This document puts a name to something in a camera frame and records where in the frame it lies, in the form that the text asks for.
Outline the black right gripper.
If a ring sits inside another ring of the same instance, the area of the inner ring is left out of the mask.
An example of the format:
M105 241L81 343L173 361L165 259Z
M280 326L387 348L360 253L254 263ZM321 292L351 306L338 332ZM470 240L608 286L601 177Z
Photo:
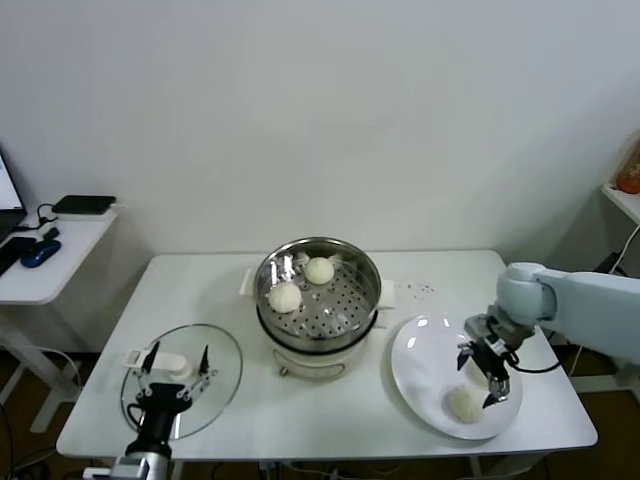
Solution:
M458 371L461 371L465 364L473 358L475 364L489 380L488 394L482 408L486 409L506 401L510 393L510 382L508 372L504 367L504 360L484 340L461 343L458 345L458 350Z

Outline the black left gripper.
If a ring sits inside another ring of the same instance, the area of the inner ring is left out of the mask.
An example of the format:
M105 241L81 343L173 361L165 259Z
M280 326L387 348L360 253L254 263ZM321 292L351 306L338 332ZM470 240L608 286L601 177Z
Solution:
M206 345L197 369L196 379L185 388L178 384L151 383L149 377L160 347L156 341L137 369L139 392L136 401L126 407L128 418L135 424L137 437L126 453L170 453L169 439L174 421L186 412L218 375L209 361L209 346Z

